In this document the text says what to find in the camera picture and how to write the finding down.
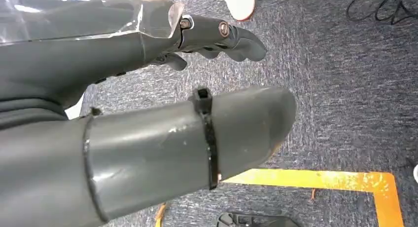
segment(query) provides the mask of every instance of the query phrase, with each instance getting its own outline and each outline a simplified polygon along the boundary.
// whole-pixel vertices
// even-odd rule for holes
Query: prosthetic hand
[[[0,46],[2,227],[94,227],[216,188],[222,179],[263,163],[291,129],[295,101],[277,87],[214,97],[197,88],[189,101],[173,105],[68,120],[64,109],[91,83],[149,64],[183,70],[186,62],[175,52],[207,58],[225,52],[236,61],[259,61],[266,48],[249,31],[193,15],[171,21],[169,37],[162,37],[167,31],[153,35],[140,26],[135,29],[141,31],[125,34],[82,34],[84,25],[68,21],[101,19],[103,9],[92,8],[112,0],[83,0],[73,8],[65,5],[64,11],[54,7],[72,0],[3,4],[13,1],[22,1],[20,7],[14,2],[22,10],[20,21],[3,24],[7,34]],[[122,0],[115,2],[106,21],[118,21],[132,10]],[[57,35],[43,36],[51,28],[41,31],[42,19]],[[18,27],[22,20],[24,28]]]

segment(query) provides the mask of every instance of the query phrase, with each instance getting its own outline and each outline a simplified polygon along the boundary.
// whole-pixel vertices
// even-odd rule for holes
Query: white shoe
[[[418,164],[415,166],[414,169],[414,179],[418,183]]]
[[[238,21],[245,21],[251,17],[255,8],[255,0],[224,0],[232,17]]]

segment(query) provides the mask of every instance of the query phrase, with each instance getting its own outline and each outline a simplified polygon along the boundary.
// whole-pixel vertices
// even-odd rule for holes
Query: white object
[[[251,17],[255,8],[255,0],[224,0],[232,17],[244,21]]]
[[[84,94],[81,96],[80,100],[74,106],[65,110],[68,119],[74,119],[80,116],[81,105],[83,104]]]
[[[414,168],[414,179],[418,183],[418,164]]]

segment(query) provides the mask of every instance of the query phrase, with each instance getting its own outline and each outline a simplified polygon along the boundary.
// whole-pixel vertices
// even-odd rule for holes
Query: yellow floor tape
[[[251,169],[225,183],[371,192],[379,227],[404,227],[395,177],[390,173],[355,173],[284,169]],[[163,205],[155,227],[161,227]]]

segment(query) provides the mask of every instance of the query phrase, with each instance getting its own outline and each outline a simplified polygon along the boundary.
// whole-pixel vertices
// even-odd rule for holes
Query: gray plastic tube
[[[212,120],[222,178],[254,168],[289,132],[295,101],[287,90],[251,88],[216,96]],[[96,118],[90,164],[108,219],[209,185],[207,144],[191,102]]]
[[[270,157],[295,109],[277,87],[215,96],[222,178]],[[209,185],[203,124],[188,101],[17,126],[0,141],[2,227],[95,227]]]

